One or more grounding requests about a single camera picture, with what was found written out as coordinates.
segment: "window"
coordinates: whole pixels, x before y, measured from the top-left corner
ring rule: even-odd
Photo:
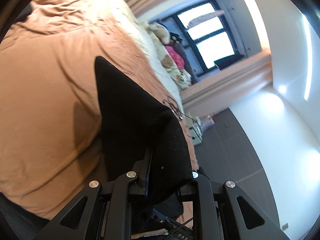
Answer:
[[[202,75],[217,69],[215,62],[219,59],[235,55],[237,52],[230,28],[224,16],[213,17],[211,13],[219,10],[215,0],[197,4],[184,9],[167,19],[166,22],[175,22],[176,33],[182,33],[185,49],[192,49],[201,68],[196,74]]]

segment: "pink plush toy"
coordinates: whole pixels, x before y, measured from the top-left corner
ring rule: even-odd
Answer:
[[[184,68],[184,60],[183,60],[183,58],[178,53],[176,53],[176,51],[174,50],[173,47],[165,46],[165,48],[167,49],[170,57],[173,59],[173,61],[177,65],[177,67],[179,69],[183,69]]]

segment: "white bed sheet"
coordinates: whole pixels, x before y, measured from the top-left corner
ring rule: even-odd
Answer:
[[[180,89],[158,59],[156,48],[151,37],[143,27],[143,24],[136,19],[124,0],[110,0],[110,10],[115,16],[119,26],[132,37],[147,56],[157,78],[177,101],[181,112],[183,112]]]

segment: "recessed light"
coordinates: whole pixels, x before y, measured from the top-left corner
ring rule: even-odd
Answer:
[[[287,88],[286,88],[285,86],[280,86],[280,87],[279,87],[279,92],[280,92],[281,94],[285,94],[286,91],[287,91]]]

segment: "triangular cutout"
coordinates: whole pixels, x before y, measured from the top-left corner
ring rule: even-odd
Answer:
[[[249,205],[249,203],[243,197],[237,197],[237,201],[247,229],[262,226],[265,223],[264,219],[254,210],[252,206]]]
[[[82,213],[88,198],[82,197],[73,208],[61,219],[60,224],[70,229],[76,230],[79,226]]]

